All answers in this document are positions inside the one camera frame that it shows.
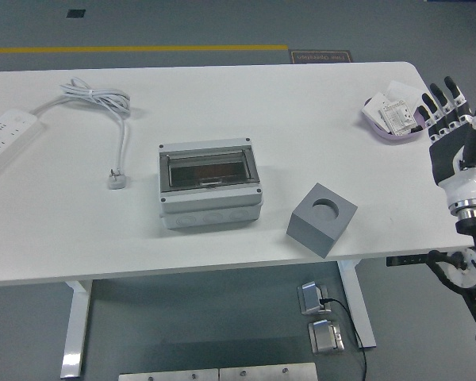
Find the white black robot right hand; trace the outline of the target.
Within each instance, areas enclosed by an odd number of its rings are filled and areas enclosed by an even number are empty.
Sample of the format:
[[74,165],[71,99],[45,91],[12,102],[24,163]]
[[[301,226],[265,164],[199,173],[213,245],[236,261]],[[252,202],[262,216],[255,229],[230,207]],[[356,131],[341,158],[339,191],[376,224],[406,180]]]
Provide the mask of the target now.
[[452,77],[444,79],[452,99],[436,85],[422,94],[417,111],[424,119],[431,146],[429,156],[435,184],[447,197],[454,214],[464,205],[476,205],[476,107],[472,110]]

